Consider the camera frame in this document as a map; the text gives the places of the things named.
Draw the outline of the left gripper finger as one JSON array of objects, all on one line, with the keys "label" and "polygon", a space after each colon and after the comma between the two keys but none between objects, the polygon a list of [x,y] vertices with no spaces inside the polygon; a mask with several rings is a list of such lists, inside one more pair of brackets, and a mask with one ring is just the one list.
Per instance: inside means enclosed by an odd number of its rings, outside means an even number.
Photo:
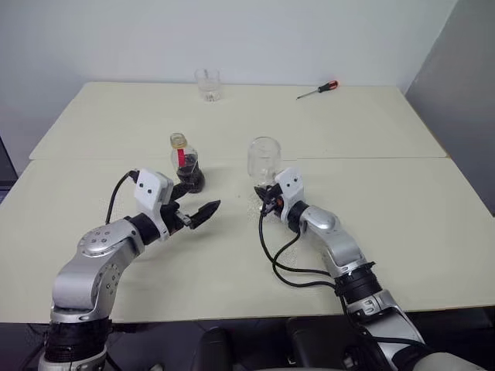
[{"label": "left gripper finger", "polygon": [[193,185],[187,182],[180,182],[174,185],[172,189],[172,201],[175,202],[176,200],[185,196],[185,194],[187,194],[192,187]]},{"label": "left gripper finger", "polygon": [[189,228],[195,230],[201,224],[205,223],[219,208],[220,200],[215,200],[201,206],[195,214],[189,217]]}]

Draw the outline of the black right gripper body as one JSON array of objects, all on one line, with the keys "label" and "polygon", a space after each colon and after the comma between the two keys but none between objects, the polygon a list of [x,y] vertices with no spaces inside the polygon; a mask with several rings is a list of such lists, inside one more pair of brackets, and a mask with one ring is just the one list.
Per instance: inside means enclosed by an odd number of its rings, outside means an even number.
[{"label": "black right gripper body", "polygon": [[266,186],[268,188],[268,200],[262,202],[261,212],[264,216],[267,216],[269,213],[280,216],[283,210],[282,189],[281,192],[269,192],[270,186]]}]

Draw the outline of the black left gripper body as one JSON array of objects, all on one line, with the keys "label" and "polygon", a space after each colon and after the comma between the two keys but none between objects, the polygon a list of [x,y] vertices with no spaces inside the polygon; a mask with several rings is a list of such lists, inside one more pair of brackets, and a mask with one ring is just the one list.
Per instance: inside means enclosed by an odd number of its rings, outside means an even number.
[{"label": "black left gripper body", "polygon": [[183,227],[193,228],[192,219],[183,214],[180,210],[180,204],[169,203],[160,207],[160,216],[164,222],[168,234],[174,234],[180,231]]}]

